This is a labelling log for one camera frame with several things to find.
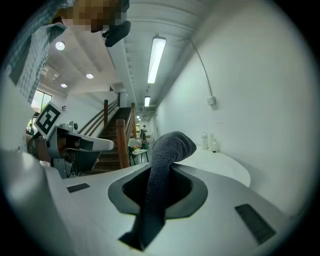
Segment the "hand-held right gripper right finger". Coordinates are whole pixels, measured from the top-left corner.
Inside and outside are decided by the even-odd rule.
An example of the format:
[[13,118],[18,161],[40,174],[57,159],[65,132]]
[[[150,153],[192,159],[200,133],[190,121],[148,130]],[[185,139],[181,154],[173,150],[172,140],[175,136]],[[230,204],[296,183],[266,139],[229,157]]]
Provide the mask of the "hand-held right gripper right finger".
[[[150,256],[266,256],[292,230],[292,220],[272,203],[230,177],[174,164],[202,180],[208,190],[204,204],[190,217],[170,219],[149,245]],[[251,206],[275,234],[259,244],[236,208]]]

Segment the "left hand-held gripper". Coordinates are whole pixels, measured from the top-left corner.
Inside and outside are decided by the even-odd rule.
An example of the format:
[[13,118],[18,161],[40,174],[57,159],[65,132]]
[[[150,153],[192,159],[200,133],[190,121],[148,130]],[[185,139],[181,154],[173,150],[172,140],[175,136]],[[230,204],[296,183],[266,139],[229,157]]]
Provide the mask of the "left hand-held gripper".
[[77,133],[78,124],[61,123],[62,116],[60,109],[49,101],[35,120],[35,127],[46,140],[50,165],[66,179],[91,171],[100,156],[99,151],[111,151],[114,142]]

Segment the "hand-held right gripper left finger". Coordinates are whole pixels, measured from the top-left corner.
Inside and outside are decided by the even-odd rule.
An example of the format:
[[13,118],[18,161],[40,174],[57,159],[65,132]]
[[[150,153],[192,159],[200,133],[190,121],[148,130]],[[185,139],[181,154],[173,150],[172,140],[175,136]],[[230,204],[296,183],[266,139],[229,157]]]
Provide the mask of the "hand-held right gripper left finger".
[[120,213],[108,196],[111,183],[144,166],[67,179],[46,168],[51,196],[71,239],[70,256],[152,256],[118,240],[135,216]]

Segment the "dark blue cloth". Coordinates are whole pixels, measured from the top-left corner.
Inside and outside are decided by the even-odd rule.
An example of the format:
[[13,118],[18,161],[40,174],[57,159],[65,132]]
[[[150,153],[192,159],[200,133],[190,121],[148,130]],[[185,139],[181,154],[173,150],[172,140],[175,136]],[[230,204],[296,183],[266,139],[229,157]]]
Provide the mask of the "dark blue cloth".
[[152,242],[165,225],[170,165],[190,157],[196,150],[196,144],[180,131],[166,133],[154,142],[145,199],[131,231],[122,235],[120,241],[140,251]]

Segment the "person's left forearm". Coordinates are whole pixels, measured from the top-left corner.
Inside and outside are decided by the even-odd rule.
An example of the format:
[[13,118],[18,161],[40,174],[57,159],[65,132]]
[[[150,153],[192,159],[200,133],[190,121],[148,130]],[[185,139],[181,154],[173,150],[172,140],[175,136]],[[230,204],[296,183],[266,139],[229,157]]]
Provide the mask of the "person's left forearm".
[[43,137],[33,138],[31,135],[26,135],[27,152],[33,157],[43,162],[51,162],[48,149],[46,146],[46,140]]

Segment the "white curved table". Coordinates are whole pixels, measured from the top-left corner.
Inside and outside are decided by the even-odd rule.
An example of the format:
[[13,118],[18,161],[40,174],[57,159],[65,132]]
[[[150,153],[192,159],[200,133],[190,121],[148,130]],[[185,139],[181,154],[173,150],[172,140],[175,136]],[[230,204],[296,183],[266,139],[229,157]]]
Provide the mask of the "white curved table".
[[236,180],[246,187],[249,187],[251,183],[249,172],[236,160],[221,152],[202,149],[200,146],[197,146],[196,151],[191,156],[176,162],[176,164],[219,174]]

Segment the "wooden staircase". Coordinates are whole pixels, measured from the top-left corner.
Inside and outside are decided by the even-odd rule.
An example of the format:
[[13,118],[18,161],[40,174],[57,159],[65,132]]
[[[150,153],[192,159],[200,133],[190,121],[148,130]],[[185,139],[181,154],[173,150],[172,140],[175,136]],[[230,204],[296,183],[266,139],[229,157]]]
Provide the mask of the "wooden staircase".
[[134,105],[131,107],[120,107],[120,97],[108,102],[104,101],[103,109],[94,115],[79,131],[79,134],[92,137],[98,127],[102,130],[96,136],[99,139],[106,139],[114,142],[113,149],[102,151],[99,162],[90,171],[85,171],[84,175],[96,175],[112,171],[117,171],[123,166],[127,166],[125,148],[123,145],[118,149],[117,132],[124,132],[125,139],[130,138],[133,129]]

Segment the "white chair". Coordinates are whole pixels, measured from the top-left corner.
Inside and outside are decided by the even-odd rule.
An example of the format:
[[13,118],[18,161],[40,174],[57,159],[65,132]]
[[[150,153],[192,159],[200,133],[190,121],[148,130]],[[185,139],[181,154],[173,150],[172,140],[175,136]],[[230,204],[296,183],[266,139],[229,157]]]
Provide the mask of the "white chair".
[[[139,146],[139,151],[134,151],[134,146]],[[148,150],[145,148],[145,144],[138,141],[135,138],[130,138],[128,141],[128,153],[129,153],[129,165],[132,165],[132,162],[134,165],[136,164],[135,159],[140,156],[141,163],[143,162],[143,155],[145,155],[147,162],[149,162],[148,158]]]

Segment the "window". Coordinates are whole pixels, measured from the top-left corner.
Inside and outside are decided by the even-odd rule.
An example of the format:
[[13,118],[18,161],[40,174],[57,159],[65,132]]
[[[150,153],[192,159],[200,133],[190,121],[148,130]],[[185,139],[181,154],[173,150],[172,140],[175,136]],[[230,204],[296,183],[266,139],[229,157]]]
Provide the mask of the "window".
[[31,107],[34,109],[36,113],[40,113],[42,109],[47,105],[49,101],[52,100],[52,95],[42,92],[40,90],[36,90]]

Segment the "checked shirt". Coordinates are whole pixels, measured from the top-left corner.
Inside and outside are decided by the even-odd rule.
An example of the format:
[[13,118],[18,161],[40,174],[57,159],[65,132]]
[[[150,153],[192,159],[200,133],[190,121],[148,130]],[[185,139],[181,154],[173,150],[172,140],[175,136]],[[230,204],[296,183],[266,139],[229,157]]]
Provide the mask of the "checked shirt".
[[46,0],[23,25],[3,61],[2,73],[29,103],[39,86],[51,43],[66,30],[53,18],[58,10],[71,7],[75,1]]

